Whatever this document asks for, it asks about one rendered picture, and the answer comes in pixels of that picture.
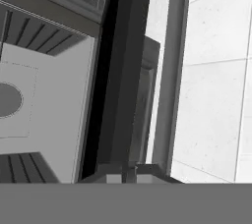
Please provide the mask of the dark grey panelled cupboard door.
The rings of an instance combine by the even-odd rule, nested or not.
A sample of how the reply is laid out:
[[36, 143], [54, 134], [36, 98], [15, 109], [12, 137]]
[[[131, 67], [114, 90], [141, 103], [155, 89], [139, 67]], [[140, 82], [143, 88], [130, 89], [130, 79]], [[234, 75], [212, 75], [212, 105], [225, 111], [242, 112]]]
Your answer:
[[160, 44], [145, 37], [129, 161], [144, 163], [150, 133]]

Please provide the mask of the dark grey cabinet side panel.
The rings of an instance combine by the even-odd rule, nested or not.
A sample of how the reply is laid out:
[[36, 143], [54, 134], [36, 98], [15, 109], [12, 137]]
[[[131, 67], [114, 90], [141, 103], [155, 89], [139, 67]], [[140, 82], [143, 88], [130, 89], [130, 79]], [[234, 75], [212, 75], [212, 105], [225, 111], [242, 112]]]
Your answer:
[[79, 180], [128, 162], [150, 0], [107, 0]]

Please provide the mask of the dark oven rack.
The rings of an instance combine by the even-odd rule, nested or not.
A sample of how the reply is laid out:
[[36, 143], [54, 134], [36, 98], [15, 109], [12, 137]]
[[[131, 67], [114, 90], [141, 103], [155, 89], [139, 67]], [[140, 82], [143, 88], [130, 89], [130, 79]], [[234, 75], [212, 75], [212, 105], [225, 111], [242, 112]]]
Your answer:
[[0, 154], [0, 183], [58, 184], [40, 152]]
[[88, 38], [88, 35], [0, 5], [0, 44], [4, 42], [55, 57]]

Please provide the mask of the grey tall cabinet panel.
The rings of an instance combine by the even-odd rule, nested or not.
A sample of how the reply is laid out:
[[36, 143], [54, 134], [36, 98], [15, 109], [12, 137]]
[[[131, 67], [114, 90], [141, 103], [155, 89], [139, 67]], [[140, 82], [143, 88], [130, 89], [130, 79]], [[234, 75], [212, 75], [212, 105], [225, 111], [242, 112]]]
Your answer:
[[152, 162], [170, 174], [189, 0], [169, 0]]

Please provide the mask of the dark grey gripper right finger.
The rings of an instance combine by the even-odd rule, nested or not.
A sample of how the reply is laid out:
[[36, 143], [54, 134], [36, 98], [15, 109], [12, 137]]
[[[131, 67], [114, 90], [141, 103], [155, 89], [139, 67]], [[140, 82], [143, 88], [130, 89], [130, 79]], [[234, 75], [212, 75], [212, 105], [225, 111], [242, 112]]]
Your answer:
[[128, 165], [128, 182], [133, 184], [181, 184], [181, 181], [167, 175], [158, 164]]

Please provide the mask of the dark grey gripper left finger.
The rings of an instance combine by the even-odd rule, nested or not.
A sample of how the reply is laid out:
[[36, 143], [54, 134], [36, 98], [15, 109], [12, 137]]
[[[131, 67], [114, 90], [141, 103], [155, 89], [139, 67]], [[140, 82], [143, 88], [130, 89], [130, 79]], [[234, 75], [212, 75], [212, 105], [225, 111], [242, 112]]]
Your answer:
[[129, 165], [100, 164], [94, 171], [79, 181], [79, 184], [125, 184]]

